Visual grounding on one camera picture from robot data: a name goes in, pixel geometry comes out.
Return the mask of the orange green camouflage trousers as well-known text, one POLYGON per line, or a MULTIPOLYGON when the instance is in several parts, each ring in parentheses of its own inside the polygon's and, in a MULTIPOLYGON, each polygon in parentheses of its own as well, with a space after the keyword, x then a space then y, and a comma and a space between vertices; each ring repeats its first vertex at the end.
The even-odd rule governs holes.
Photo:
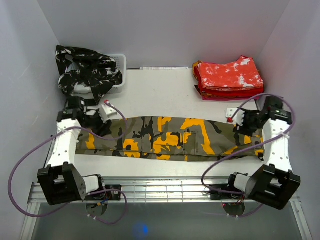
POLYGON ((263 159, 263 132, 253 136, 234 131, 232 124, 198 118, 140 116, 111 120, 111 134, 99 139, 82 131, 78 155, 125 157, 162 161, 218 161, 235 153, 235 158, 263 159))

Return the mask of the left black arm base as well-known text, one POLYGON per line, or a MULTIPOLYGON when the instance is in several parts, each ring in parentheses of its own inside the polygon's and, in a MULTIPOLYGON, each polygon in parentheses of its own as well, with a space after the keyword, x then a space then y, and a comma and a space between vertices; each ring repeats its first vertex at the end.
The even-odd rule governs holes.
POLYGON ((97 191, 102 190, 110 190, 115 189, 115 191, 107 191, 99 194, 91 194, 85 197, 86 201, 99 201, 102 202, 104 200, 107 201, 119 201, 121 199, 121 193, 119 190, 122 190, 122 185, 116 184, 116 185, 105 185, 103 188, 98 189, 97 191))

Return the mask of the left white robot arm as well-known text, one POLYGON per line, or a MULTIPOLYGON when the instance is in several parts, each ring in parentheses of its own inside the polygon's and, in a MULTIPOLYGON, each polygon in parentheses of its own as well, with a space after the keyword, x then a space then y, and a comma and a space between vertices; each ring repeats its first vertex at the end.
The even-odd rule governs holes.
POLYGON ((57 132, 51 157, 37 173, 38 182, 49 205, 84 200, 90 194, 95 200, 106 195, 99 174, 81 176, 75 167, 76 147, 83 128, 100 135, 116 110, 109 101, 94 105, 92 100, 72 96, 57 116, 57 132))

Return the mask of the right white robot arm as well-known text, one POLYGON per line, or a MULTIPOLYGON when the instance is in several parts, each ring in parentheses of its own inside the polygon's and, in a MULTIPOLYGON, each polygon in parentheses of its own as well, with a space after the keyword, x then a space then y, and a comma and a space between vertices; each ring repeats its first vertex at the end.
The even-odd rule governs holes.
POLYGON ((301 184, 289 157, 292 113, 284 110, 281 98, 269 95, 262 110, 228 108, 225 117, 236 124, 239 134, 252 137, 261 130, 264 144, 263 165, 252 176, 239 172, 230 175, 226 194, 237 199, 244 193, 250 200, 282 210, 301 184))

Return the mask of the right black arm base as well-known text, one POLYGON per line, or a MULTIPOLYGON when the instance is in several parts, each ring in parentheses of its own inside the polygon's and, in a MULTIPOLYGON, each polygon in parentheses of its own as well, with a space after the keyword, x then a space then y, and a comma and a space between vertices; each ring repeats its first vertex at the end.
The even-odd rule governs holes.
POLYGON ((241 200, 244 193, 229 184, 213 184, 209 186, 208 194, 211 200, 241 200))

